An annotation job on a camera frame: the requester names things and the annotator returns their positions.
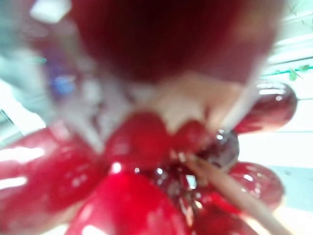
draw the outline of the red grape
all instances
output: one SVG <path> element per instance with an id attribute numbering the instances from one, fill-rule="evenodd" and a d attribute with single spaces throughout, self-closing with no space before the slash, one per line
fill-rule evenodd
<path id="1" fill-rule="evenodd" d="M 191 120 L 174 134 L 173 145 L 178 152 L 196 152 L 210 139 L 205 126 L 197 120 Z"/>
<path id="2" fill-rule="evenodd" d="M 171 137 L 154 113 L 135 113 L 106 142 L 105 160 L 127 169 L 156 169 L 169 162 Z"/>
<path id="3" fill-rule="evenodd" d="M 271 47 L 282 3 L 72 0 L 70 16 L 89 53 L 124 79 L 156 81 L 194 70 L 245 82 Z"/>
<path id="4" fill-rule="evenodd" d="M 196 214 L 193 228 L 196 235 L 257 235 L 239 217 L 217 208 Z"/>
<path id="5" fill-rule="evenodd" d="M 197 156 L 219 167 L 232 167 L 239 156 L 239 141 L 234 132 L 219 130 L 215 141 Z"/>
<path id="6" fill-rule="evenodd" d="M 229 175 L 238 181 L 252 196 L 260 199 L 270 209 L 275 210 L 282 201 L 284 187 L 279 178 L 270 169 L 254 163 L 237 163 Z M 233 214 L 240 210 L 229 203 L 211 185 L 198 187 L 192 192 L 193 200 L 204 208 L 217 208 Z"/>
<path id="7" fill-rule="evenodd" d="M 239 162 L 231 168 L 229 174 L 272 210 L 281 203 L 285 192 L 284 186 L 278 176 L 265 166 Z"/>
<path id="8" fill-rule="evenodd" d="M 139 174 L 109 175 L 72 221 L 67 235 L 186 235 L 172 202 Z"/>
<path id="9" fill-rule="evenodd" d="M 289 122 L 297 108 L 297 97 L 290 86 L 277 82 L 260 82 L 259 99 L 235 127 L 238 134 L 272 131 Z"/>
<path id="10" fill-rule="evenodd" d="M 0 150 L 0 233 L 33 235 L 71 219 L 104 177 L 85 142 L 56 123 Z"/>

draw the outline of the green object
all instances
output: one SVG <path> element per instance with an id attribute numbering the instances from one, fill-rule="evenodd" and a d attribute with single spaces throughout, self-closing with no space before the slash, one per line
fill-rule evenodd
<path id="1" fill-rule="evenodd" d="M 289 75 L 289 80 L 290 81 L 295 81 L 297 79 L 298 75 L 295 72 L 295 70 L 290 69 L 290 75 Z"/>
<path id="2" fill-rule="evenodd" d="M 299 70 L 301 72 L 306 72 L 306 71 L 308 71 L 309 68 L 310 68 L 310 65 L 302 65 L 299 67 Z"/>

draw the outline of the shiny red fruit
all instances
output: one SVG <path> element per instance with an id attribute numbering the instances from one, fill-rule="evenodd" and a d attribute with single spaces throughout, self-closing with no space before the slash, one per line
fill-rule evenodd
<path id="1" fill-rule="evenodd" d="M 217 208 L 198 214 L 193 228 L 196 235 L 258 235 L 238 216 Z"/>
<path id="2" fill-rule="evenodd" d="M 291 120 L 297 97 L 292 88 L 284 83 L 260 82 L 259 98 L 250 112 L 234 128 L 238 134 L 276 130 Z"/>
<path id="3" fill-rule="evenodd" d="M 100 165 L 62 123 L 0 150 L 0 234 L 34 235 L 71 219 L 104 177 Z"/>
<path id="4" fill-rule="evenodd" d="M 122 168 L 156 169 L 169 162 L 171 137 L 157 114 L 143 112 L 128 117 L 106 142 L 105 161 Z"/>
<path id="5" fill-rule="evenodd" d="M 282 201 L 284 186 L 278 176 L 265 166 L 238 162 L 229 175 L 241 183 L 245 189 L 256 198 L 259 198 L 272 210 Z"/>
<path id="6" fill-rule="evenodd" d="M 186 122 L 173 136 L 174 149 L 178 152 L 197 152 L 210 142 L 205 126 L 197 120 Z"/>
<path id="7" fill-rule="evenodd" d="M 271 210 L 278 208 L 283 199 L 285 191 L 282 182 L 273 171 L 262 165 L 238 162 L 231 168 L 229 175 Z M 231 214 L 241 213 L 211 185 L 195 189 L 192 192 L 192 197 L 194 201 L 200 202 L 206 210 L 216 207 Z"/>
<path id="8" fill-rule="evenodd" d="M 198 157 L 223 168 L 232 167 L 239 156 L 239 141 L 236 133 L 219 130 L 207 148 L 197 153 Z"/>
<path id="9" fill-rule="evenodd" d="M 89 53 L 124 79 L 157 81 L 193 70 L 245 82 L 271 47 L 282 6 L 281 0 L 72 0 L 70 16 Z"/>
<path id="10" fill-rule="evenodd" d="M 187 235 L 172 202 L 148 179 L 109 175 L 87 200 L 66 235 Z"/>

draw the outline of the grape stem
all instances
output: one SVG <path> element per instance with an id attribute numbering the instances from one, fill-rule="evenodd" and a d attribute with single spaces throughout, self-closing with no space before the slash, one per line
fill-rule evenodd
<path id="1" fill-rule="evenodd" d="M 247 212 L 272 235 L 292 235 L 261 201 L 246 193 L 243 186 L 222 170 L 196 157 L 186 154 L 182 163 L 198 177 L 207 179 L 230 203 Z"/>

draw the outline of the dark red grape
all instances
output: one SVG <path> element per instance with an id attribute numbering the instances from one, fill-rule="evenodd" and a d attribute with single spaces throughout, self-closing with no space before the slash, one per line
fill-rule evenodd
<path id="1" fill-rule="evenodd" d="M 232 167 L 239 156 L 239 141 L 234 132 L 219 130 L 215 141 L 197 156 L 206 159 L 208 162 L 223 168 Z"/>
<path id="2" fill-rule="evenodd" d="M 72 221 L 67 235 L 187 235 L 172 202 L 139 174 L 109 175 Z"/>
<path id="3" fill-rule="evenodd" d="M 262 81 L 257 88 L 259 98 L 235 127 L 238 134 L 276 130 L 289 122 L 296 111 L 297 97 L 287 84 Z"/>
<path id="4" fill-rule="evenodd" d="M 196 214 L 193 229 L 196 235 L 257 235 L 239 217 L 218 208 Z"/>
<path id="5" fill-rule="evenodd" d="M 158 115 L 135 113 L 106 142 L 104 158 L 126 169 L 156 169 L 168 163 L 171 137 Z"/>
<path id="6" fill-rule="evenodd" d="M 71 219 L 68 209 L 105 176 L 102 167 L 60 123 L 0 150 L 0 233 L 33 235 Z"/>
<path id="7" fill-rule="evenodd" d="M 124 79 L 194 70 L 245 82 L 273 42 L 281 0 L 72 0 L 85 47 Z"/>

